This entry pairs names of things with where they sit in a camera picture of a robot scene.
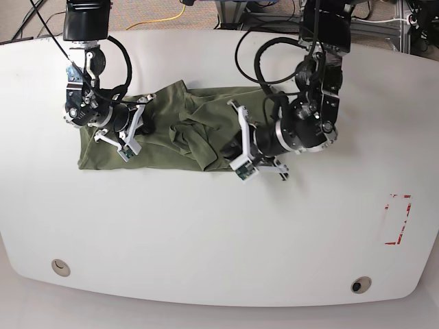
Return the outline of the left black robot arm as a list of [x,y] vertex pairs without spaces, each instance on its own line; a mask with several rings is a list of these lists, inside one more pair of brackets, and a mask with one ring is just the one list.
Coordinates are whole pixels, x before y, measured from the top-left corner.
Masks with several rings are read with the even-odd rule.
[[[282,180],[288,168],[278,156],[288,152],[319,152],[337,140],[335,126],[342,87],[342,58],[351,50],[353,1],[301,1],[298,39],[278,37],[267,41],[256,52],[254,82],[262,87],[264,101],[273,101],[272,113],[263,123],[250,121],[245,106],[229,100],[237,113],[240,131],[221,150],[229,167],[244,182],[260,171],[273,171]],[[293,45],[308,51],[289,75],[298,91],[274,89],[261,70],[261,57],[277,44]]]

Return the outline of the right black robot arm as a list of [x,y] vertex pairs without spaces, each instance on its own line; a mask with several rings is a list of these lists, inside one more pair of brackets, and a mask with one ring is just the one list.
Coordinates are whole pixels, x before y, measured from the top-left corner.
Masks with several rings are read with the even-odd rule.
[[[126,48],[108,34],[111,7],[110,1],[66,4],[62,36],[71,46],[67,54],[70,65],[64,119],[78,128],[96,128],[94,141],[116,147],[117,153],[129,161],[141,151],[135,136],[155,130],[151,116],[144,111],[156,95],[147,94],[134,101],[124,99],[132,81],[132,63]],[[121,50],[127,67],[125,82],[111,89],[100,86],[100,76],[106,67],[106,56],[99,44],[102,40]]]

